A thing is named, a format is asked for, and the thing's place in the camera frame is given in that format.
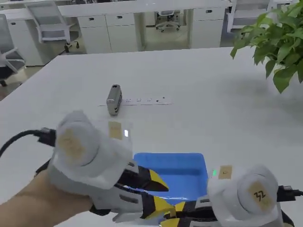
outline label sticker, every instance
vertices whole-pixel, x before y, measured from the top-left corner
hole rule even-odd
[[[218,175],[219,180],[232,178],[232,166],[221,166]]]
[[[72,158],[72,160],[81,158],[82,154],[85,152],[79,139],[74,136],[72,129],[67,129],[60,135],[58,138],[58,145],[65,152],[66,156]]]
[[[109,137],[122,140],[122,125],[120,122],[108,122]]]
[[[262,211],[267,211],[268,209],[272,208],[273,201],[264,186],[259,181],[254,182],[248,188],[248,191]]]

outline office chair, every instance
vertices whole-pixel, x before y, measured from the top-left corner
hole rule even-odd
[[[272,7],[272,0],[232,0],[232,10],[227,14],[227,32],[254,24],[260,14],[270,11]]]
[[[75,23],[67,22],[56,3],[53,1],[26,3],[25,7],[36,24],[39,42],[65,40],[64,49],[69,53],[68,45],[79,37],[79,32],[70,30]]]
[[[5,14],[0,14],[0,84],[2,87],[12,91],[20,86],[21,83],[8,85],[5,80],[18,73],[23,67],[25,67],[25,61],[14,46]]]
[[[176,27],[177,31],[180,29],[179,16],[175,14],[174,10],[157,12],[157,18],[166,17],[166,21],[156,25],[156,29],[164,32],[168,27]]]

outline robotic hand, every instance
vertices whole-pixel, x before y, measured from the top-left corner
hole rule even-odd
[[[117,213],[114,222],[167,212],[162,227],[293,227],[279,202],[303,195],[290,186],[278,186],[263,165],[250,169],[220,166],[208,179],[206,196],[172,206],[143,192],[168,191],[168,186],[154,171],[138,166],[132,159],[127,147],[129,132],[123,124],[91,122],[82,111],[75,111],[60,122],[57,130],[19,133],[3,145],[0,156],[10,144],[29,134],[54,147],[52,158],[36,173],[46,169],[57,188],[89,196],[93,213]]]
[[[220,166],[208,179],[207,195],[175,205],[162,227],[286,227],[294,226],[279,201],[293,201],[298,190],[278,186],[263,165],[250,169]]]
[[[124,126],[102,124],[74,111],[56,131],[45,130],[39,142],[53,146],[53,156],[36,173],[47,169],[57,188],[88,195],[94,204],[91,212],[101,216],[117,213],[114,222],[152,218],[173,210],[164,199],[143,192],[168,191],[168,187],[154,171],[133,161],[133,153],[125,145],[130,138]]]

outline white table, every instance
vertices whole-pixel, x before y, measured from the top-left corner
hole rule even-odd
[[[173,101],[122,106],[117,119],[133,124],[134,153],[201,152],[209,171],[221,164],[263,163],[279,184],[303,190],[302,103],[267,95],[265,70],[254,66],[253,49],[239,51],[235,60],[230,51],[58,56],[0,102],[0,144],[22,130],[55,128],[72,110],[109,118],[107,108],[97,106],[118,83],[124,98],[163,95]],[[31,136],[14,143],[0,158],[0,202],[26,185],[51,153],[50,147]],[[302,198],[283,203],[282,208],[300,225]],[[60,227],[114,227],[111,217],[84,213]]]
[[[232,0],[224,0],[228,2],[228,6],[232,6]],[[292,3],[293,0],[273,0],[274,4],[287,4]]]
[[[146,46],[145,12],[188,10],[189,48],[219,47],[226,2],[223,0],[142,0],[59,6],[64,17],[78,19],[87,53],[135,52]],[[35,24],[26,8],[3,10],[15,46],[27,65],[45,65]]]

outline blue tray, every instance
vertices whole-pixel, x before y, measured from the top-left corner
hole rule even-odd
[[[206,195],[207,171],[202,154],[198,153],[138,153],[138,165],[157,172],[168,184],[168,192],[149,192],[175,205],[197,200]]]

